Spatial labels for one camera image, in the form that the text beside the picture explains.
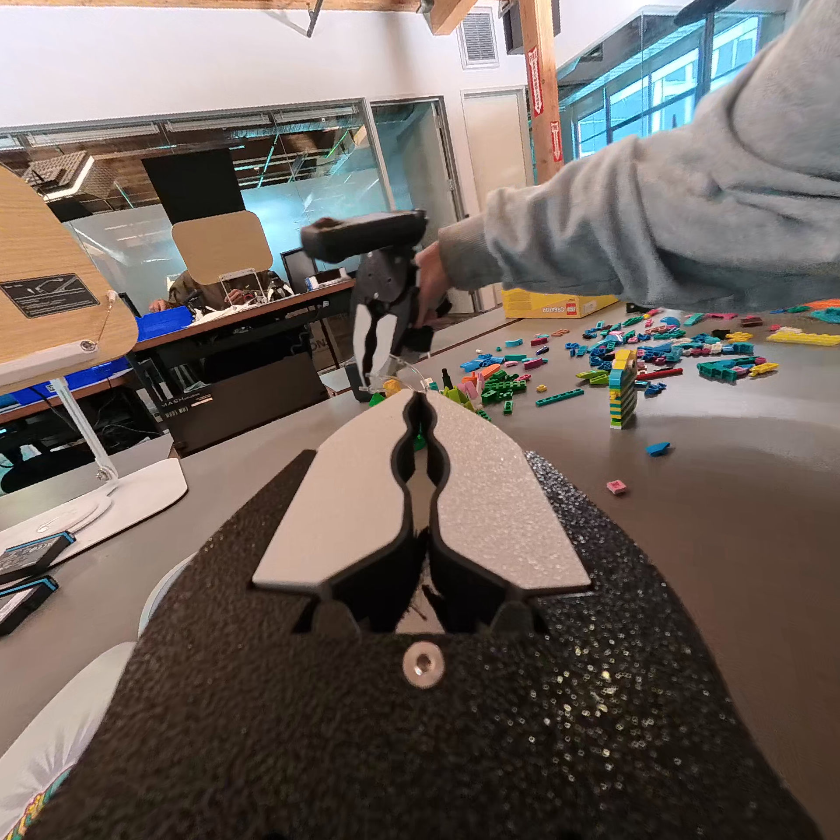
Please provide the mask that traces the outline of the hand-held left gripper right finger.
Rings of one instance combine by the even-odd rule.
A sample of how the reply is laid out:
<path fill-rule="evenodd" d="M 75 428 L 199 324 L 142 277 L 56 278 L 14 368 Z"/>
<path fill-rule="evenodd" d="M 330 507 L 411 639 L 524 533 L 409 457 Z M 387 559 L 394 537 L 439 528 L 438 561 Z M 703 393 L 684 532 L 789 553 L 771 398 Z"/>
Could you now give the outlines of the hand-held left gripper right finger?
<path fill-rule="evenodd" d="M 499 426 L 428 392 L 429 568 L 450 598 L 585 592 L 588 575 L 523 449 Z"/>

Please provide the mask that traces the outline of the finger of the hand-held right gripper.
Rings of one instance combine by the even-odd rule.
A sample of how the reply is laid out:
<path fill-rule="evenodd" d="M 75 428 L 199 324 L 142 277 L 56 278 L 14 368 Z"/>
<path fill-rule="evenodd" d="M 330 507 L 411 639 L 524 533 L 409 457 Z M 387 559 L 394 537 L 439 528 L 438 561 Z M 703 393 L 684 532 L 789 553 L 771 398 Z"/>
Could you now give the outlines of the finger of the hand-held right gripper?
<path fill-rule="evenodd" d="M 377 301 L 373 312 L 374 348 L 371 355 L 371 381 L 383 381 L 403 367 L 403 345 L 413 326 L 413 300 L 405 298 L 386 307 Z"/>
<path fill-rule="evenodd" d="M 373 311 L 362 302 L 356 303 L 353 313 L 352 345 L 352 360 L 356 361 L 371 391 L 372 384 L 379 384 L 379 381 L 371 381 L 371 355 L 374 348 Z"/>

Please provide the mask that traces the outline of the green toy brick garden model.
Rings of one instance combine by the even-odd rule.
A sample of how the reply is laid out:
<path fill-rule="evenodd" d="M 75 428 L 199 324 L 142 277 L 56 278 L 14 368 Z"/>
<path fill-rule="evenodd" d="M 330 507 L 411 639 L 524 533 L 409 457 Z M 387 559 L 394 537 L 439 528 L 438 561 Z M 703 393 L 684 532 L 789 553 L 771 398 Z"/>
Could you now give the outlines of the green toy brick garden model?
<path fill-rule="evenodd" d="M 369 406 L 376 406 L 385 399 L 400 392 L 428 394 L 435 392 L 450 401 L 490 421 L 487 411 L 478 405 L 477 398 L 471 398 L 460 385 L 455 385 L 448 373 L 443 371 L 436 380 L 419 370 L 418 362 L 410 362 L 395 356 L 389 357 L 378 371 L 363 379 L 364 390 L 371 394 Z"/>

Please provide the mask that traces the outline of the colourful toy bricks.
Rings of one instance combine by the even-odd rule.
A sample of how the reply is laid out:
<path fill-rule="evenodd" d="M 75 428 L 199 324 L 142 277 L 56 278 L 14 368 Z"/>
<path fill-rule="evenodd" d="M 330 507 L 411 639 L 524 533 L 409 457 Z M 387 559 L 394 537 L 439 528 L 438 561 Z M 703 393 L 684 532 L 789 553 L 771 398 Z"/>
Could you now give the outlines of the colourful toy bricks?
<path fill-rule="evenodd" d="M 688 418 L 760 419 L 838 425 L 838 332 L 802 311 L 759 316 L 626 311 L 623 304 L 578 320 L 506 319 L 459 345 L 454 384 L 479 389 L 504 426 L 545 421 L 598 432 L 648 432 Z M 617 350 L 637 351 L 631 423 L 611 429 L 608 375 Z"/>

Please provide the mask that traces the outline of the toy instruction booklet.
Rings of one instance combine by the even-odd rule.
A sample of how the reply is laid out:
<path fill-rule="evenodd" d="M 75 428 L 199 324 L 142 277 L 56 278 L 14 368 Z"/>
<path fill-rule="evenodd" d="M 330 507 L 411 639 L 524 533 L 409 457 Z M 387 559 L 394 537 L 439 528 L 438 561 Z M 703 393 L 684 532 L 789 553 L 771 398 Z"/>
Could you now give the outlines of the toy instruction booklet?
<path fill-rule="evenodd" d="M 87 750 L 136 642 L 111 647 L 56 694 L 1 758 L 1 834 L 24 838 Z"/>

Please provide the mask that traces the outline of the person's right forearm grey sleeve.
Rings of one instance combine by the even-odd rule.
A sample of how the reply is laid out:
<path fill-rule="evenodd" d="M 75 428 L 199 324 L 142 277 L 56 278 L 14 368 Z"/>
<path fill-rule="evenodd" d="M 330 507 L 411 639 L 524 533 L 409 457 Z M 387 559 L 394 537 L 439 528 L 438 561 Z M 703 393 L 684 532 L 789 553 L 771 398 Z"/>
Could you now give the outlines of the person's right forearm grey sleeve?
<path fill-rule="evenodd" d="M 629 137 L 444 228 L 451 287 L 615 296 L 694 311 L 837 298 L 839 5 L 795 24 L 693 120 Z"/>

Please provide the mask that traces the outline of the wooden desk lamp white base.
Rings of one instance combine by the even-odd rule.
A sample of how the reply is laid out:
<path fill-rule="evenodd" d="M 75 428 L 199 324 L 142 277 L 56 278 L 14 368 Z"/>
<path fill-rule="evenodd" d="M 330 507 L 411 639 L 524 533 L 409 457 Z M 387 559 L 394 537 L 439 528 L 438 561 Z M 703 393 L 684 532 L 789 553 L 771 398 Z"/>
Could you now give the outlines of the wooden desk lamp white base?
<path fill-rule="evenodd" d="M 2 394 L 50 383 L 93 453 L 100 486 L 2 531 L 2 552 L 49 548 L 67 562 L 172 507 L 188 487 L 178 458 L 120 477 L 67 383 L 67 375 L 126 356 L 134 315 L 46 201 L 1 172 Z"/>

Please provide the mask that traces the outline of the person's right hand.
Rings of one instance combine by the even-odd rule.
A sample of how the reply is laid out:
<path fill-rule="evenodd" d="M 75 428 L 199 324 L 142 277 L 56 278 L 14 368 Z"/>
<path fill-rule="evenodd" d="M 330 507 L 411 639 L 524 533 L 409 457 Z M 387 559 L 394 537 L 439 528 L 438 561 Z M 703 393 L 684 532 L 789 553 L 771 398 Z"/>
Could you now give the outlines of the person's right hand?
<path fill-rule="evenodd" d="M 450 281 L 438 241 L 416 255 L 415 265 L 418 287 L 415 326 L 421 328 L 437 318 L 436 312 L 447 297 Z"/>

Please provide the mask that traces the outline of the small black monitor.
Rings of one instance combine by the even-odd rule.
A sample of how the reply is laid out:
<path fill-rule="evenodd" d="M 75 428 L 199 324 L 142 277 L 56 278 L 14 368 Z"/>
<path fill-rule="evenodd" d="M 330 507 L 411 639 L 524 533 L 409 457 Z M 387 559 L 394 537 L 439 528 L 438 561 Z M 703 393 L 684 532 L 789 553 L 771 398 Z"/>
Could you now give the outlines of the small black monitor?
<path fill-rule="evenodd" d="M 283 252 L 280 258 L 286 271 L 288 285 L 294 293 L 301 295 L 310 291 L 308 278 L 315 277 L 319 273 L 319 268 L 305 250 L 295 248 Z"/>

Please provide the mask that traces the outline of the wooden lamp clear stand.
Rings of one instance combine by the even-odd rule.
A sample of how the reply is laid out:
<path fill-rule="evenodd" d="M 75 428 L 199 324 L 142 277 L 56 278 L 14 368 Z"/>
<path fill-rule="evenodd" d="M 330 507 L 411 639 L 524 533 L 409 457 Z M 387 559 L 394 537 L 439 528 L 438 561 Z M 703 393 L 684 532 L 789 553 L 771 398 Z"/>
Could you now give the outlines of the wooden lamp clear stand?
<path fill-rule="evenodd" d="M 245 292 L 245 302 L 267 300 L 274 258 L 255 213 L 181 222 L 172 226 L 171 234 L 197 284 L 230 284 Z"/>

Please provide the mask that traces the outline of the striped toy brick tower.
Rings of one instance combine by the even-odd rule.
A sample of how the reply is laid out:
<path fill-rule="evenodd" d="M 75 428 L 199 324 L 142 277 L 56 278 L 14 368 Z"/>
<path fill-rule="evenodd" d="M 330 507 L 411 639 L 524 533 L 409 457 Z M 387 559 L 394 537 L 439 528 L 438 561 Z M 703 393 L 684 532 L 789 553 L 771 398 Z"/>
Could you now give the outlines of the striped toy brick tower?
<path fill-rule="evenodd" d="M 608 375 L 611 429 L 624 429 L 634 417 L 637 404 L 637 351 L 624 348 L 614 353 Z"/>

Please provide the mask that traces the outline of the black battery blue edge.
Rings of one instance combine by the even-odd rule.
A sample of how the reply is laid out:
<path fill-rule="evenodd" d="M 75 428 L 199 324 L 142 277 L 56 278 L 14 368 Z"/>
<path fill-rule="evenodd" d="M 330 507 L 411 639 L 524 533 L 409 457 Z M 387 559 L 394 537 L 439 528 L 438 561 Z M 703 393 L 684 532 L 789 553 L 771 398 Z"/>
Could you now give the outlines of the black battery blue edge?
<path fill-rule="evenodd" d="M 3 585 L 1 588 L 1 637 L 13 633 L 53 594 L 58 592 L 59 588 L 58 582 L 48 574 Z"/>
<path fill-rule="evenodd" d="M 71 533 L 58 532 L 6 549 L 1 554 L 1 585 L 26 581 L 44 574 L 75 541 Z"/>

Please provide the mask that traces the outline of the black wall panel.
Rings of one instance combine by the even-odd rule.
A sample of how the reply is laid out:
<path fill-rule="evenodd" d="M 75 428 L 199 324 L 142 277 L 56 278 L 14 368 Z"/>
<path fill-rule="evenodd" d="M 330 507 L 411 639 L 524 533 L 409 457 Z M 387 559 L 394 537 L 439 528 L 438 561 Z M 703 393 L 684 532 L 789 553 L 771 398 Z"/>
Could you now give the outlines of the black wall panel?
<path fill-rule="evenodd" d="M 142 159 L 172 225 L 245 210 L 227 148 Z"/>

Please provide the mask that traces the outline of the white wall vent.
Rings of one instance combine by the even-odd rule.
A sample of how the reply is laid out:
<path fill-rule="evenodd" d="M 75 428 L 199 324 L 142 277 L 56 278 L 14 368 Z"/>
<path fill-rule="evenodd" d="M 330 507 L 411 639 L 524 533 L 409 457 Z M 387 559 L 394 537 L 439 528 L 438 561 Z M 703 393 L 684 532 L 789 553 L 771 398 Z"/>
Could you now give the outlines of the white wall vent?
<path fill-rule="evenodd" d="M 494 13 L 489 7 L 473 7 L 457 28 L 461 65 L 465 70 L 499 65 Z"/>

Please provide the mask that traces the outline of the black wall speaker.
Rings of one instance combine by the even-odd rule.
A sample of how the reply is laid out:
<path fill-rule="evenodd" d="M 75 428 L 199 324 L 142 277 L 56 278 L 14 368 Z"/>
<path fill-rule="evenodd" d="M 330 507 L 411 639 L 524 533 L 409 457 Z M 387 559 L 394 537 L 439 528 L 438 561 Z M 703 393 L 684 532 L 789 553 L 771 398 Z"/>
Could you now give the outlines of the black wall speaker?
<path fill-rule="evenodd" d="M 519 6 L 519 1 L 509 1 L 499 6 L 506 51 L 510 56 L 522 56 L 524 52 L 522 19 Z M 561 32 L 560 1 L 551 1 L 551 8 L 553 36 L 556 37 Z"/>

